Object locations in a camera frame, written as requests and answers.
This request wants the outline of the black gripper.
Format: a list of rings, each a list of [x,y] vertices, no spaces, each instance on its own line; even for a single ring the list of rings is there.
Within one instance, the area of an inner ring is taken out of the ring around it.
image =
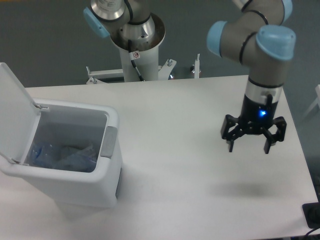
[[[271,146],[285,139],[287,122],[283,116],[274,119],[277,102],[273,103],[273,96],[266,96],[266,104],[258,103],[244,96],[243,105],[239,118],[227,114],[224,118],[220,133],[221,138],[226,140],[228,151],[233,151],[234,142],[243,135],[261,135],[266,137],[264,152],[268,154]],[[276,132],[269,129],[275,125]]]

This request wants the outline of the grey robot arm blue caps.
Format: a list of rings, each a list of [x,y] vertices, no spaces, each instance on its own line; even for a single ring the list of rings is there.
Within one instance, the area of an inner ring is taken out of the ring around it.
[[[285,138],[286,121],[275,117],[296,34],[285,27],[290,0],[237,0],[242,16],[235,22],[218,21],[209,29],[206,45],[213,54],[249,68],[241,113],[226,115],[221,137],[233,147],[243,135],[264,135],[264,151]],[[159,67],[159,46],[166,34],[162,20],[145,0],[93,0],[83,10],[89,27],[117,46],[124,80],[167,80],[172,64]]]

